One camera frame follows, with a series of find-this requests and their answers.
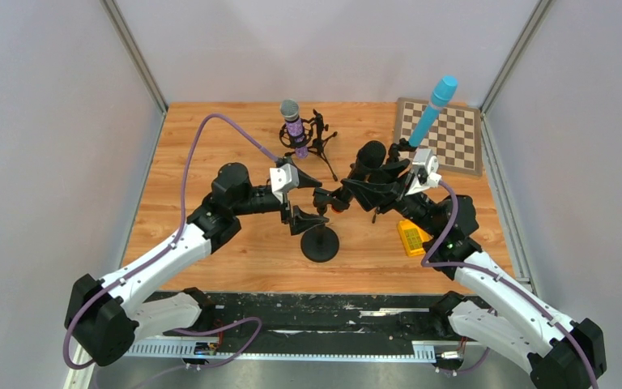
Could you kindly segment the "round base microphone stand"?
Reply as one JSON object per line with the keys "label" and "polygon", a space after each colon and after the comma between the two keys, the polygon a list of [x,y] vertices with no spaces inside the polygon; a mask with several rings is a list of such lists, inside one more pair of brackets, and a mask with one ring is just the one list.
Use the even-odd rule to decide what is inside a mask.
{"label": "round base microphone stand", "polygon": [[[344,199],[342,191],[341,188],[332,191],[322,188],[314,189],[313,205],[319,216],[324,216],[328,208],[339,213],[349,208],[351,195],[348,199]],[[339,236],[326,224],[327,221],[307,230],[300,240],[302,254],[315,263],[326,263],[339,252]]]}

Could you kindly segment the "blue toy microphone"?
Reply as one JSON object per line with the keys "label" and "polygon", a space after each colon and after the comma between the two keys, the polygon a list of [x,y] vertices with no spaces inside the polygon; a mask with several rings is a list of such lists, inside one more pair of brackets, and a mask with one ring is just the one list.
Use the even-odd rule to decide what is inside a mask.
{"label": "blue toy microphone", "polygon": [[445,75],[438,81],[420,120],[408,139],[411,147],[418,147],[426,138],[440,112],[451,102],[457,88],[458,80],[452,75]]}

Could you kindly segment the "black tripod clip stand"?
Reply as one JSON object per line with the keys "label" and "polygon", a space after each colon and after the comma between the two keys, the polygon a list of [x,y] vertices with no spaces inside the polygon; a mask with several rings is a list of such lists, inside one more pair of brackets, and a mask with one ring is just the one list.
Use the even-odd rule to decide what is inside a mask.
{"label": "black tripod clip stand", "polygon": [[[416,150],[416,148],[415,148],[415,147],[411,147],[411,146],[409,145],[409,143],[408,143],[408,141],[407,141],[406,139],[401,138],[398,142],[396,142],[396,143],[392,143],[392,144],[389,146],[389,148],[387,149],[387,157],[385,158],[385,160],[384,160],[383,162],[381,162],[381,164],[379,165],[379,167],[378,167],[378,168],[380,168],[381,166],[383,166],[384,164],[386,164],[386,163],[388,163],[388,162],[398,161],[398,160],[401,160],[401,159],[407,159],[407,158],[403,158],[402,154],[403,154],[403,153],[405,153],[407,156],[409,156],[409,153],[410,153],[410,152],[414,152],[415,150]],[[370,173],[369,178],[368,178],[368,182],[371,182],[371,183],[376,183],[376,182],[375,182],[375,171],[376,171],[378,168],[375,168],[375,169],[374,169],[374,170]],[[404,170],[404,171],[403,171],[403,172],[399,175],[398,179],[399,179],[399,178],[406,178],[406,177],[407,177],[407,175],[408,175],[408,173],[409,173],[409,172],[407,171],[407,169],[406,169],[406,170]],[[376,221],[377,221],[377,216],[378,216],[379,214],[381,214],[381,212],[378,212],[377,210],[374,210],[374,212],[373,212],[373,216],[372,216],[372,220],[371,220],[371,222],[372,222],[373,224],[375,224],[375,223],[376,223]]]}

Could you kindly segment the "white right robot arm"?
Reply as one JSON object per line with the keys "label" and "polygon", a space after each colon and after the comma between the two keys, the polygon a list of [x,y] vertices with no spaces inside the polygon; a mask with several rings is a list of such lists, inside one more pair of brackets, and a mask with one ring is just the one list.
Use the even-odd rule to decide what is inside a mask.
{"label": "white right robot arm", "polygon": [[524,370],[537,388],[596,388],[606,370],[602,329],[553,308],[509,275],[471,234],[475,206],[433,169],[416,165],[390,183],[345,178],[366,211],[396,211],[431,236],[422,267],[443,272],[494,311],[445,297],[441,313],[455,334],[472,338]]}

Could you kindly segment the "tripod stand with shock mount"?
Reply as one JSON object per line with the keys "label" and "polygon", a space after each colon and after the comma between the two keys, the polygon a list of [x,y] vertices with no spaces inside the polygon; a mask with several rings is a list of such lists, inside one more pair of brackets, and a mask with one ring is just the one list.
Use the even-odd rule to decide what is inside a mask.
{"label": "tripod stand with shock mount", "polygon": [[[331,135],[326,137],[324,136],[324,134],[329,130],[329,126],[325,124],[324,117],[316,109],[313,110],[312,118],[302,118],[302,120],[304,122],[304,127],[309,134],[309,143],[307,145],[309,154],[319,157],[327,165],[332,178],[337,182],[339,179],[326,155],[326,145],[331,139],[338,135],[338,132],[335,131]],[[291,152],[292,150],[289,149],[289,152],[286,152],[284,155],[286,157],[295,156],[294,154],[289,156],[288,153]]]}

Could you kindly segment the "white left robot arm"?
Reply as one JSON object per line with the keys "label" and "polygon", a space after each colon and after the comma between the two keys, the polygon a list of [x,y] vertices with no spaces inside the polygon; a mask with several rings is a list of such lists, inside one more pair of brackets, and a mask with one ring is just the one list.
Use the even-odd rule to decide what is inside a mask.
{"label": "white left robot arm", "polygon": [[198,323],[207,310],[198,289],[186,289],[162,300],[149,297],[188,266],[214,254],[240,230],[240,216],[278,212],[290,233],[297,235],[328,221],[289,202],[297,188],[317,188],[322,183],[293,163],[278,160],[269,182],[254,186],[241,163],[223,165],[202,204],[163,242],[132,263],[99,279],[89,274],[72,286],[64,326],[64,345],[71,340],[90,356],[90,362],[107,366],[120,359],[138,340]]}

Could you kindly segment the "purple glitter microphone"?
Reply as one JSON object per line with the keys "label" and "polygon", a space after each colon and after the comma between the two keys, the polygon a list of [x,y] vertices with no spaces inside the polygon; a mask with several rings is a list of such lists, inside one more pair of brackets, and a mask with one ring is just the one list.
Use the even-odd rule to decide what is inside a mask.
{"label": "purple glitter microphone", "polygon": [[300,117],[300,107],[295,100],[286,99],[280,104],[279,111],[284,119],[284,124],[279,133],[282,145],[292,150],[288,155],[294,154],[299,159],[304,159],[309,154],[307,147],[309,134]]}

